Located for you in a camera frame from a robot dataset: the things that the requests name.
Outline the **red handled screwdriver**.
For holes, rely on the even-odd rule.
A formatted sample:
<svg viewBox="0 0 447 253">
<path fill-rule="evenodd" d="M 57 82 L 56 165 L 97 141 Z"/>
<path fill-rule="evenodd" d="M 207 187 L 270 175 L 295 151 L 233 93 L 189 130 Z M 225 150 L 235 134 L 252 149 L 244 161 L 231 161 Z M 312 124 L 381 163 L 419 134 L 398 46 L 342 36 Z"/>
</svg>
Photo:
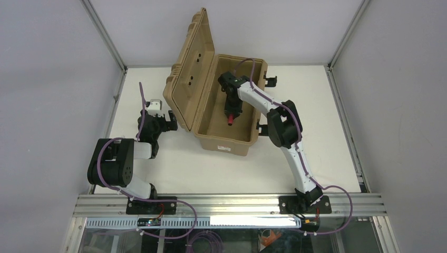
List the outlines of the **red handled screwdriver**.
<svg viewBox="0 0 447 253">
<path fill-rule="evenodd" d="M 233 123 L 234 123 L 234 115 L 233 114 L 228 115 L 227 123 L 229 126 L 233 125 Z"/>
</svg>

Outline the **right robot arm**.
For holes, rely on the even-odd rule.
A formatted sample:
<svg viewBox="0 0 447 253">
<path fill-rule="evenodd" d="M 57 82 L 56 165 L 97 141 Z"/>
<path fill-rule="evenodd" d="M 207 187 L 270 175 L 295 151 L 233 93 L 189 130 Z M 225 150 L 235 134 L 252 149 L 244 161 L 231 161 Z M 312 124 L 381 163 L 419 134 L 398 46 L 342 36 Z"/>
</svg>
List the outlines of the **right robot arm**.
<svg viewBox="0 0 447 253">
<path fill-rule="evenodd" d="M 242 114 L 244 102 L 253 106 L 267 119 L 267 135 L 274 146 L 280 148 L 290 166 L 295 180 L 296 200 L 291 211 L 307 211 L 323 196 L 321 186 L 312 180 L 312 173 L 300 147 L 302 124 L 295 104 L 281 102 L 254 85 L 247 76 L 236 77 L 225 72 L 218 77 L 221 90 L 226 93 L 224 113 L 228 125 Z"/>
</svg>

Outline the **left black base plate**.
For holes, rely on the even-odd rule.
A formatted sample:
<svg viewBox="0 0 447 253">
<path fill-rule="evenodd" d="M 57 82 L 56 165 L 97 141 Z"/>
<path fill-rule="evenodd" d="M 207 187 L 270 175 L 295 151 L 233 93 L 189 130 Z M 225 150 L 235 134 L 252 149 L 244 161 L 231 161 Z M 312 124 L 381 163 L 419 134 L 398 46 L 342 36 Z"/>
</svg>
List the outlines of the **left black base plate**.
<svg viewBox="0 0 447 253">
<path fill-rule="evenodd" d="M 175 196 L 158 197 L 161 202 L 146 202 L 141 200 L 130 200 L 125 213 L 127 215 L 175 215 L 177 210 Z"/>
</svg>

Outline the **tan plastic tool bin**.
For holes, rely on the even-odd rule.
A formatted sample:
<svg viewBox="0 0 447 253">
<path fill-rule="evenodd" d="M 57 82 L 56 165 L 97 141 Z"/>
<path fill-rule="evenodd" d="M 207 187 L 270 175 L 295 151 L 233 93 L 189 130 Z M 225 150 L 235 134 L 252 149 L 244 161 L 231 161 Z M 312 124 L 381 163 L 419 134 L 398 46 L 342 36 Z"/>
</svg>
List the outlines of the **tan plastic tool bin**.
<svg viewBox="0 0 447 253">
<path fill-rule="evenodd" d="M 268 64 L 255 58 L 216 54 L 209 18 L 203 7 L 194 14 L 177 62 L 166 80 L 163 97 L 180 126 L 192 132 L 203 149 L 246 156 L 258 140 L 256 125 L 261 113 L 244 102 L 231 126 L 224 113 L 226 94 L 218 77 L 227 71 L 238 76 L 253 74 L 253 82 L 265 88 Z"/>
</svg>

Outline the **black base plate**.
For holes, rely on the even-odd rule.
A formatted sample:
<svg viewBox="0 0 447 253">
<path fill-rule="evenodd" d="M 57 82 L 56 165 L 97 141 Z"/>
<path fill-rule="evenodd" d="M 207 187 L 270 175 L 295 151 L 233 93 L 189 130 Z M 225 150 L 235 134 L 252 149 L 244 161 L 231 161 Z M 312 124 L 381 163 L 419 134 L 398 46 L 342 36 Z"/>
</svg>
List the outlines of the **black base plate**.
<svg viewBox="0 0 447 253">
<path fill-rule="evenodd" d="M 318 202 L 306 206 L 297 196 L 279 196 L 280 214 L 331 214 L 332 207 L 328 196 L 323 195 Z"/>
<path fill-rule="evenodd" d="M 175 196 L 158 197 L 161 202 L 146 202 L 141 200 L 130 200 L 125 213 L 127 215 L 175 215 L 177 210 Z"/>
</svg>

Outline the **aluminium frame rail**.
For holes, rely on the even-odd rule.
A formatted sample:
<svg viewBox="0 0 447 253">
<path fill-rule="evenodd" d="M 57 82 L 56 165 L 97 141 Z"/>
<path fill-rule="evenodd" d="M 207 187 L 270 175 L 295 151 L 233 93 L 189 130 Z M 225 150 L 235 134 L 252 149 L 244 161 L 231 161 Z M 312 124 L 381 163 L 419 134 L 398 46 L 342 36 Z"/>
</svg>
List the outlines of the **aluminium frame rail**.
<svg viewBox="0 0 447 253">
<path fill-rule="evenodd" d="M 199 217 L 261 216 L 280 217 L 284 207 L 279 194 L 178 194 L 177 217 L 191 217 L 195 208 Z M 74 217 L 125 217 L 128 198 L 118 194 L 82 194 L 73 211 Z M 387 216 L 379 193 L 326 193 L 314 205 L 321 217 Z"/>
</svg>

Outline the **orange object below table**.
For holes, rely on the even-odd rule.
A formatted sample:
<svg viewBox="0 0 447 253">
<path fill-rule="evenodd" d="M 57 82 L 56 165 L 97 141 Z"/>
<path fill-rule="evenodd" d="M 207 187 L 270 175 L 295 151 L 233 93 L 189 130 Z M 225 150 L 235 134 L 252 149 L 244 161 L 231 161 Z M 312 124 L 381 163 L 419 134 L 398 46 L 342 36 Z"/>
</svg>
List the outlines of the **orange object below table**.
<svg viewBox="0 0 447 253">
<path fill-rule="evenodd" d="M 280 230 L 264 229 L 259 234 L 259 242 L 262 246 L 267 247 L 282 236 Z"/>
</svg>

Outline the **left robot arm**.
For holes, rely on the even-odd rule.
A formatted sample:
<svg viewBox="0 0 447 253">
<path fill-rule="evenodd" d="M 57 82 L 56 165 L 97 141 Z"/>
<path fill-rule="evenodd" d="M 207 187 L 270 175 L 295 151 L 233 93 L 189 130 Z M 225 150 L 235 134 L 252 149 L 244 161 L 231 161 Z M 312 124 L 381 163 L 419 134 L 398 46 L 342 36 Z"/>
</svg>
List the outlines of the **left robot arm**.
<svg viewBox="0 0 447 253">
<path fill-rule="evenodd" d="M 154 159 L 159 151 L 158 138 L 164 132 L 178 129 L 174 113 L 169 120 L 160 114 L 145 113 L 138 118 L 138 140 L 132 138 L 98 139 L 90 161 L 87 179 L 90 184 L 116 190 L 131 199 L 157 200 L 153 184 L 133 173 L 134 160 Z"/>
</svg>

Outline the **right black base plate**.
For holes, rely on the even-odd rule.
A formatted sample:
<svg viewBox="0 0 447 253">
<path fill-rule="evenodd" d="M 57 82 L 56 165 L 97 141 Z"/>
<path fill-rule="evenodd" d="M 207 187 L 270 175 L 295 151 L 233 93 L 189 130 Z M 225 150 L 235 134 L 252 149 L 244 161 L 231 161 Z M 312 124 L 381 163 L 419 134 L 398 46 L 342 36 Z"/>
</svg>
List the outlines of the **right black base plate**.
<svg viewBox="0 0 447 253">
<path fill-rule="evenodd" d="M 328 196 L 323 195 L 318 202 L 306 206 L 297 196 L 279 196 L 280 214 L 331 214 L 332 207 Z"/>
</svg>

